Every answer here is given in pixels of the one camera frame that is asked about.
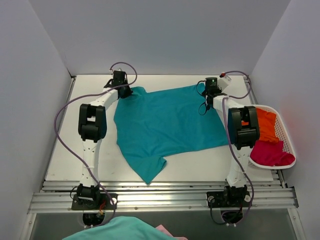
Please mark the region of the teal t-shirt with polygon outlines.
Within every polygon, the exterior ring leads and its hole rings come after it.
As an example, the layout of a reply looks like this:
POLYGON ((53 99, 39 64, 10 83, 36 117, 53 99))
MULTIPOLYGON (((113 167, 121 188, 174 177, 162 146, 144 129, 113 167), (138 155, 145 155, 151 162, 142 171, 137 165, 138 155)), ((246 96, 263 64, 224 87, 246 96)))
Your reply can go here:
POLYGON ((132 89, 118 100, 114 114, 117 145, 128 165, 146 183, 166 167, 166 157, 217 148, 228 144, 215 109, 205 115, 204 85, 147 92, 132 89))

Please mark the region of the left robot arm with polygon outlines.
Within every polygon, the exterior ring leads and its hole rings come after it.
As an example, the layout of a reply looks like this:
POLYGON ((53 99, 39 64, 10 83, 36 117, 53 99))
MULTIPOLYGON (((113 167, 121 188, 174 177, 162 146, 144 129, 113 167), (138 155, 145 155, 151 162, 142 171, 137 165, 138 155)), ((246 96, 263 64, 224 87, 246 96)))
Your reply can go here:
POLYGON ((82 173, 76 195, 90 210, 100 206, 98 176, 99 152, 107 134, 107 109, 119 98, 132 94, 127 73, 121 69, 112 72, 112 78, 103 88, 103 94, 79 107, 78 134, 82 140, 82 173))

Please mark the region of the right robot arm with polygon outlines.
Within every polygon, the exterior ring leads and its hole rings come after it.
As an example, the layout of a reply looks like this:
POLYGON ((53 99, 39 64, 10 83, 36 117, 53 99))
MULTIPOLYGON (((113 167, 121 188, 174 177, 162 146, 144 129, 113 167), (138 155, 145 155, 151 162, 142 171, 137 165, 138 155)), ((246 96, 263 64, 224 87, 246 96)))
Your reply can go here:
POLYGON ((243 190, 247 186, 249 157, 260 138, 260 128, 256 107, 240 104, 225 93, 230 83, 231 80, 225 76, 207 77, 201 96, 204 97, 205 111, 216 110, 226 131, 232 160, 226 177, 230 189, 222 193, 222 200, 232 207, 240 201, 240 194, 235 189, 243 190))

